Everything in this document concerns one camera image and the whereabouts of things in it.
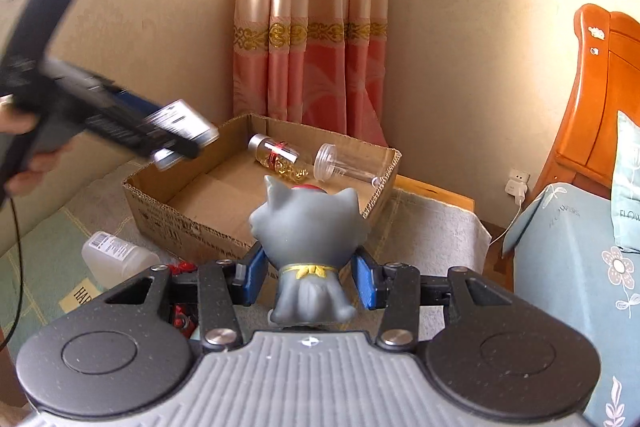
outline beige wall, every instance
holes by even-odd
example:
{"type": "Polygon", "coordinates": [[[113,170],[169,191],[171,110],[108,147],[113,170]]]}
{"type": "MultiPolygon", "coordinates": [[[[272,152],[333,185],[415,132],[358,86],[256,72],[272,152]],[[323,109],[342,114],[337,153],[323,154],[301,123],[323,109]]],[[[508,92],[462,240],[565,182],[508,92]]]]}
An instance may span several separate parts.
{"type": "Polygon", "coordinates": [[[640,0],[390,0],[383,126],[402,174],[472,197],[506,226],[511,167],[533,186],[574,81],[574,12],[640,20],[640,0]]]}
{"type": "MultiPolygon", "coordinates": [[[[0,0],[0,49],[24,2],[0,0]]],[[[231,115],[233,13],[234,0],[77,0],[52,54],[160,103],[183,98],[222,122],[231,115]]],[[[17,201],[24,231],[127,158],[81,137],[46,183],[17,201]]],[[[0,252],[13,241],[8,214],[0,215],[0,252]]]]}

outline pink curtain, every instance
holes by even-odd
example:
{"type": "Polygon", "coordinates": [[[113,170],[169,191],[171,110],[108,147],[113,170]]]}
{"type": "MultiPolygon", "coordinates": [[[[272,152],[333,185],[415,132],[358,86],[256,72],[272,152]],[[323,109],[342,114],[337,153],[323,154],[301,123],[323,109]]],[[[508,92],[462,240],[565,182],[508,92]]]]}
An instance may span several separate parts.
{"type": "Polygon", "coordinates": [[[385,145],[388,0],[236,0],[234,112],[385,145]]]}

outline pill bottle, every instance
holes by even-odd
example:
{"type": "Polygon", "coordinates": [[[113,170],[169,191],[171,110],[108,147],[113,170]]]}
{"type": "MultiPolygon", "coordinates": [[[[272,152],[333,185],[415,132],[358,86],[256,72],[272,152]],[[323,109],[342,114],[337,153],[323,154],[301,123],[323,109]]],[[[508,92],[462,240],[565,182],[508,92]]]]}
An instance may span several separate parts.
{"type": "Polygon", "coordinates": [[[94,233],[82,246],[82,258],[95,280],[107,289],[160,264],[155,253],[103,231],[94,233]]]}
{"type": "Polygon", "coordinates": [[[311,176],[313,167],[289,143],[256,134],[248,149],[263,167],[289,182],[299,184],[311,176]]]}
{"type": "Polygon", "coordinates": [[[325,143],[316,155],[314,178],[328,182],[332,178],[345,176],[378,187],[380,174],[370,172],[362,166],[363,163],[363,160],[353,153],[338,149],[334,144],[325,143]]]}

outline cardboard box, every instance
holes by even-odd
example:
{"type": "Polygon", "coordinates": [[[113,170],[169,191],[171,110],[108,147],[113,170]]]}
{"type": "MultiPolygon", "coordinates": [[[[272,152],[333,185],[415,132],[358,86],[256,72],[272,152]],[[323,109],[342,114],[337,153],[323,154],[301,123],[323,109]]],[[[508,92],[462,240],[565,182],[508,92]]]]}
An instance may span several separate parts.
{"type": "Polygon", "coordinates": [[[357,180],[312,181],[329,193],[348,186],[358,192],[362,215],[374,221],[393,189],[401,154],[360,140],[297,123],[252,114],[220,126],[220,137],[201,156],[166,171],[149,165],[129,177],[124,189],[140,232],[180,258],[201,264],[241,259],[254,239],[249,215],[266,199],[270,174],[247,150],[254,134],[286,141],[315,155],[323,143],[348,148],[371,171],[384,172],[377,188],[357,180]]]}

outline glass bottle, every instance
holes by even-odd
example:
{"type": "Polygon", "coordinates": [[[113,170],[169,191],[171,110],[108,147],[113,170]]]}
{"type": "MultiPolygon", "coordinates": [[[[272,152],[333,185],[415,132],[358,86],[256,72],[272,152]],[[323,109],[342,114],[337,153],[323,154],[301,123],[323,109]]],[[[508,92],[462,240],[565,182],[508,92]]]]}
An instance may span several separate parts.
{"type": "Polygon", "coordinates": [[[294,184],[308,179],[312,171],[311,165],[288,143],[274,140],[264,134],[254,135],[249,140],[248,148],[263,167],[294,184]]]}

